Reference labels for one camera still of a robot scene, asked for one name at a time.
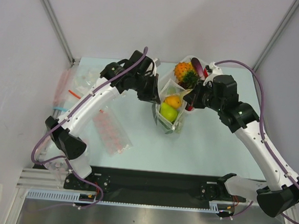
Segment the yellow toy lemon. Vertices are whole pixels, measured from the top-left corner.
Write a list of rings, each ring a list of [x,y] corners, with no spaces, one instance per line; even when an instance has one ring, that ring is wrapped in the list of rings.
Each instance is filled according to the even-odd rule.
[[[174,109],[179,109],[182,105],[182,101],[178,95],[171,95],[166,97],[164,103],[168,104]]]

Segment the green toy apple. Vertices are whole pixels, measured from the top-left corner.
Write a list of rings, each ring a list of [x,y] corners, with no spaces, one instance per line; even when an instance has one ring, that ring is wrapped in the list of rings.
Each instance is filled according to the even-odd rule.
[[[177,110],[164,102],[161,104],[160,114],[169,122],[174,122],[178,116]]]

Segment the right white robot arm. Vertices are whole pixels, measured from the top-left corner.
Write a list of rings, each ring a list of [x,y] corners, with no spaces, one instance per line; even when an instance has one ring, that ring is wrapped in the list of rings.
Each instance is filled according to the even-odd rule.
[[[239,100],[237,82],[230,75],[200,80],[183,97],[197,109],[210,108],[220,121],[246,146],[262,171],[259,182],[230,173],[220,178],[217,196],[228,200],[234,195],[258,203],[269,217],[276,217],[299,203],[299,176],[279,155],[263,131],[260,118],[248,103]]]

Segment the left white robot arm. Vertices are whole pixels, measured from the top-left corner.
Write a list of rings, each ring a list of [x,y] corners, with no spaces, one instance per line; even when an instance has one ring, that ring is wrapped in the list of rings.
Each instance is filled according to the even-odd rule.
[[[81,189],[91,188],[94,180],[81,130],[103,106],[130,89],[140,101],[160,103],[157,87],[157,60],[135,51],[129,59],[107,64],[92,88],[66,113],[45,120],[51,140],[77,174],[75,183]]]

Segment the clear white-dotted zip bag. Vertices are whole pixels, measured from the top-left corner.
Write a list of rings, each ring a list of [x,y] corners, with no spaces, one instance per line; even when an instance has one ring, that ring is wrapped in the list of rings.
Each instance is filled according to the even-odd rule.
[[[184,88],[169,79],[160,91],[160,104],[152,107],[154,122],[164,134],[182,131],[186,117],[186,102],[182,98],[184,91]]]

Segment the dark green toy cucumber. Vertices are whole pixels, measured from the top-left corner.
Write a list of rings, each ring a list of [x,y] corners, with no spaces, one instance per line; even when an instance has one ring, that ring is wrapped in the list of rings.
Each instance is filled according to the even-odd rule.
[[[176,126],[173,126],[173,125],[171,125],[171,126],[169,126],[169,125],[167,125],[167,124],[165,124],[165,123],[163,123],[163,122],[158,122],[158,125],[159,125],[159,127],[160,127],[160,129],[165,133],[165,134],[167,134],[167,135],[170,135],[170,134],[176,134],[176,133],[181,133],[181,131],[182,131],[182,127],[183,127],[183,125],[182,124],[178,124],[178,125],[176,125]]]

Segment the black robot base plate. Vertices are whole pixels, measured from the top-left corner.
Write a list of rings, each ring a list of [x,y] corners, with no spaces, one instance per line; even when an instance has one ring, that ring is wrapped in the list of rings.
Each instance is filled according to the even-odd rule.
[[[103,190],[105,202],[207,209],[211,201],[244,203],[241,196],[227,193],[217,176],[129,170],[96,166],[86,178],[87,183],[69,174],[64,189]]]

